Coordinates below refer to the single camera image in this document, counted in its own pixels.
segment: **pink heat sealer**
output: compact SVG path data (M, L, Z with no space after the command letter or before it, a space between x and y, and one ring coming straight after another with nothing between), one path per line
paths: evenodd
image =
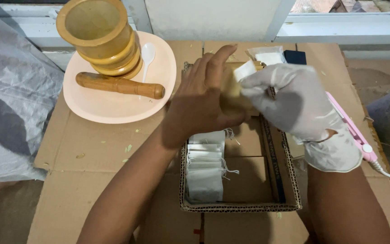
M381 173L382 175L386 175L390 178L390 174L386 173L382 166L377 161L377 155L374 152L373 148L368 144L368 142L365 140L362 133L358 130L356 125L353 123L353 121L349 118L349 116L344 112L344 110L339 106L339 104L336 102L336 100L332 97L332 95L326 91L326 94L328 95L328 98L330 102L333 105L333 108L335 108L336 112L339 114L339 116L342 118L344 123L347 123L348 130L350 131L351 135L353 136L355 140L356 146L360 149L362 152L364 159L367 160L376 171Z

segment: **latex glove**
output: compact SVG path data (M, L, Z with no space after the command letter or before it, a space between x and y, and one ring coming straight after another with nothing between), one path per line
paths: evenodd
M312 66L275 64L241 82L242 95L270 123L303 142L308 164L336 172L348 172L360 165L362 153ZM265 92L270 87L278 90L274 100ZM329 138L327 129L336 134Z

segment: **white button on sealer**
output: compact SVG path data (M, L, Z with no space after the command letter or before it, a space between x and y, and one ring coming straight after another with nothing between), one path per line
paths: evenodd
M364 151L365 153L371 153L373 151L373 148L369 144L363 144L362 151Z

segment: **wooden pestle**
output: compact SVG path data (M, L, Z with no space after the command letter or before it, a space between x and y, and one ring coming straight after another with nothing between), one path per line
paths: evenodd
M90 72L80 72L77 74L76 83L79 86L94 90L141 95L153 99L162 99L165 95L165 87L160 84L141 83L125 78Z

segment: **peach plate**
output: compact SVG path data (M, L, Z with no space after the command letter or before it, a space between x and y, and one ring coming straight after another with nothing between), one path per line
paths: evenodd
M136 31L139 47L151 42L156 48L156 56L150 64L146 83L158 83L165 87L165 96L155 100L138 95L99 91L79 86L75 76L79 72L97 73L90 63L77 52L67 65L63 81L63 93L67 106L78 116L98 123L123 124L148 118L165 106L176 83L177 67L174 53L160 37ZM131 80L142 82L144 64Z

